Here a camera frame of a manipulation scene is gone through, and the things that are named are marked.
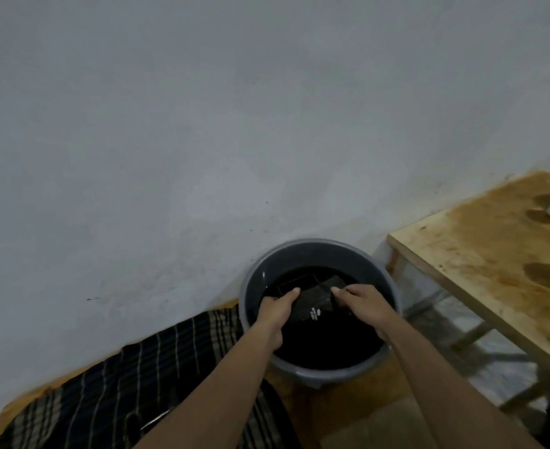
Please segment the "grey plastic basin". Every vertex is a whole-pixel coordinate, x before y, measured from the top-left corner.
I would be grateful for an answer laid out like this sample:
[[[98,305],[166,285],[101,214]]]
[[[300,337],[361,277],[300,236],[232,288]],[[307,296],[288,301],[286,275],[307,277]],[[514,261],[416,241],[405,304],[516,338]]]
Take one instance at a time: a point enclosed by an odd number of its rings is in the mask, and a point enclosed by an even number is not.
[[[252,264],[240,290],[244,331],[256,322],[265,297],[301,293],[282,329],[282,345],[271,365],[285,377],[318,389],[374,368],[391,351],[368,324],[331,294],[331,287],[374,286],[398,313],[399,290],[384,264],[354,246],[329,239],[296,239],[267,251]]]

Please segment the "stained wooden table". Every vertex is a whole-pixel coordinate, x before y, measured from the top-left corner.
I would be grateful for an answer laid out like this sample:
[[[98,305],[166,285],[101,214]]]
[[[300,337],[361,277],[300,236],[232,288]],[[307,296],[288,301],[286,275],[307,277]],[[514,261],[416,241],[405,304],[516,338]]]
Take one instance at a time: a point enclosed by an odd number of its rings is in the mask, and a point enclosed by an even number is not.
[[[528,173],[390,232],[404,257],[482,319],[453,345],[496,330],[548,376],[505,402],[513,414],[550,392],[550,172]]]

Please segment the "black garment with white print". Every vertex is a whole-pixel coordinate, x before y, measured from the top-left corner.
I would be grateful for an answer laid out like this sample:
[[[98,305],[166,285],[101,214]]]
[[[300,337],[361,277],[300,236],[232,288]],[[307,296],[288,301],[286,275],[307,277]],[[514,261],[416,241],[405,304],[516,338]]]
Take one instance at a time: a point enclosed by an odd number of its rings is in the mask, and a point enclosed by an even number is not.
[[[344,288],[347,281],[344,276],[329,271],[311,271],[288,280],[277,287],[279,292],[301,288],[301,294],[294,301],[291,315],[286,324],[298,324],[318,321],[321,317],[330,317],[339,312],[340,306],[331,294],[331,287]]]

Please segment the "person's left hand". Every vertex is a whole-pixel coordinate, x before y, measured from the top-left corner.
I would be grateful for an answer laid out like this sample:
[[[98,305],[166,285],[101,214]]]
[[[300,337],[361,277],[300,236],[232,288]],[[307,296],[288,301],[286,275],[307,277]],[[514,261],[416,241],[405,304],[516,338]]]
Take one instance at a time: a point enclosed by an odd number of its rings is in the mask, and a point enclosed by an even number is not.
[[[261,301],[258,317],[253,325],[253,328],[266,337],[267,346],[272,353],[283,343],[282,329],[288,321],[293,307],[282,307],[277,302],[278,299],[265,297]]]

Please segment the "person's left forearm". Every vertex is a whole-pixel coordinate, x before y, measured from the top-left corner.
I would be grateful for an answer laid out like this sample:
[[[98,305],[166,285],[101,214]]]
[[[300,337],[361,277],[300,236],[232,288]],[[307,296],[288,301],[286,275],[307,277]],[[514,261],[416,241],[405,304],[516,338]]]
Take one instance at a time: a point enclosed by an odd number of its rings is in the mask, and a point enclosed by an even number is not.
[[[217,367],[134,449],[235,449],[271,356],[280,318],[259,317]]]

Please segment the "dark striped plaid cloth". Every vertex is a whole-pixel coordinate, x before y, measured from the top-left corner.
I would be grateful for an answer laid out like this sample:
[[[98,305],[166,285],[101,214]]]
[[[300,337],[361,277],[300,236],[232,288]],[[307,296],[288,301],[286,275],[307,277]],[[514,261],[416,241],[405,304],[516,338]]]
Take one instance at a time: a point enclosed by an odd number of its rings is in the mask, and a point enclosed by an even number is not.
[[[0,449],[131,449],[242,334],[235,305],[126,345],[31,400],[0,434]]]

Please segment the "person's right forearm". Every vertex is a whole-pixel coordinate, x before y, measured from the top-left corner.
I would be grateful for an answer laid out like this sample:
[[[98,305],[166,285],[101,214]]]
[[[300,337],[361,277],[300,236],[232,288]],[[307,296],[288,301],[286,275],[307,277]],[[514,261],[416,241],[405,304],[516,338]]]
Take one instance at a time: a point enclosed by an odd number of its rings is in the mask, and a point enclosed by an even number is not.
[[[440,449],[544,449],[396,312],[373,325],[392,347]]]

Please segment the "person's right hand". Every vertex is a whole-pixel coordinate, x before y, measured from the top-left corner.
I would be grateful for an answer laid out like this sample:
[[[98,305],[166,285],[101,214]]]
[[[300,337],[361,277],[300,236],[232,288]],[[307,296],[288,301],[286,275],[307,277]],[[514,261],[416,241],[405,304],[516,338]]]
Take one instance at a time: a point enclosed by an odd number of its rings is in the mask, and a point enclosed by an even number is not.
[[[344,287],[353,294],[351,312],[362,322],[373,327],[382,340],[390,343],[389,327],[400,317],[375,286],[351,284]]]

